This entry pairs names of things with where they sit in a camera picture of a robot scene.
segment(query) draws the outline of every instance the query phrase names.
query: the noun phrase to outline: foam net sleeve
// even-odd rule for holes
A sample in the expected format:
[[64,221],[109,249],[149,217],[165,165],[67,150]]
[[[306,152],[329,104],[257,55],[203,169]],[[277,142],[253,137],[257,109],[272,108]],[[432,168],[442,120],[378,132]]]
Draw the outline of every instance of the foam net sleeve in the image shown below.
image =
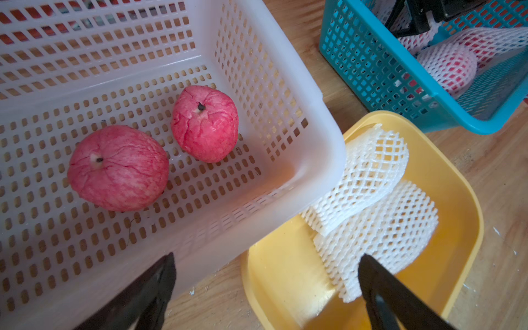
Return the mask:
[[469,48],[477,56],[478,67],[483,68],[496,56],[528,46],[528,27],[474,27],[460,31],[442,43],[457,43]]
[[477,56],[458,43],[440,43],[417,56],[418,62],[454,99],[471,86],[477,73]]
[[343,177],[301,216],[322,235],[391,192],[403,176],[409,151],[398,133],[381,124],[346,144]]
[[327,236],[318,234],[314,244],[339,297],[349,303],[361,295],[357,267],[363,254],[396,274],[421,254],[437,224],[434,202],[415,184],[401,181]]

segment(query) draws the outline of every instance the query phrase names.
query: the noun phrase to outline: red apple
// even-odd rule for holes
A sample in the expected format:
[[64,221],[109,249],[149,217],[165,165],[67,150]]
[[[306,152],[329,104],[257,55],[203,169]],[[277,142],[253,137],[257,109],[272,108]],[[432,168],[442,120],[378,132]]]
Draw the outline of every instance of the red apple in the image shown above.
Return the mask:
[[141,210],[165,189],[163,148],[128,126],[108,126],[87,136],[70,159],[68,180],[79,196],[111,211]]
[[206,163],[216,163],[237,143],[237,107],[220,91],[189,86],[174,105],[171,127],[187,153]]

